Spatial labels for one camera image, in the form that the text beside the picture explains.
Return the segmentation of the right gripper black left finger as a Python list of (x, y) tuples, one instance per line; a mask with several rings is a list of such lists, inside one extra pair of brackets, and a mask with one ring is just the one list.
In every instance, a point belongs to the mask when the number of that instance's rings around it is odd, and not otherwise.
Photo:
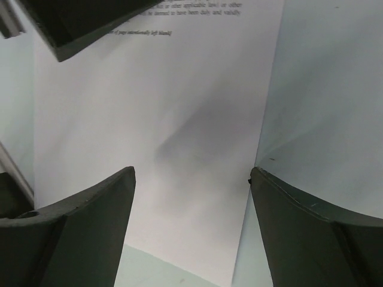
[(135, 193), (135, 169), (33, 209), (1, 174), (2, 286), (113, 286)]

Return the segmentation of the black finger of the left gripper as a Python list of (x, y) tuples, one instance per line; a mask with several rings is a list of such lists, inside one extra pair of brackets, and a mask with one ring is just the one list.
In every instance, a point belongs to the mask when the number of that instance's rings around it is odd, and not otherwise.
[(157, 0), (25, 0), (20, 8), (58, 62), (93, 44)]

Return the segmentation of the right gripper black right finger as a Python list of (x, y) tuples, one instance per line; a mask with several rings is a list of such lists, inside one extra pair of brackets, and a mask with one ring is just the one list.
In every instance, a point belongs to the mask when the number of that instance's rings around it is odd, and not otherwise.
[(382, 286), (382, 219), (255, 167), (249, 180), (274, 286)]

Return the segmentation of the white paper sheet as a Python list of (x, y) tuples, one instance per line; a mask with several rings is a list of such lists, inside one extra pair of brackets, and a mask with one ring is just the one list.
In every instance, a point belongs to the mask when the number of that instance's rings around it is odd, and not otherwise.
[(230, 286), (282, 1), (165, 1), (58, 62), (34, 36), (43, 207), (126, 166), (126, 243)]

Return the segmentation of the left aluminium corner post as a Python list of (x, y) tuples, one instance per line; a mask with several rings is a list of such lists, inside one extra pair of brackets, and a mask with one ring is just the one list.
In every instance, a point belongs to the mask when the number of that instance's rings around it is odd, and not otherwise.
[(1, 0), (0, 13), (1, 34), (5, 39), (16, 37), (26, 32), (10, 1)]

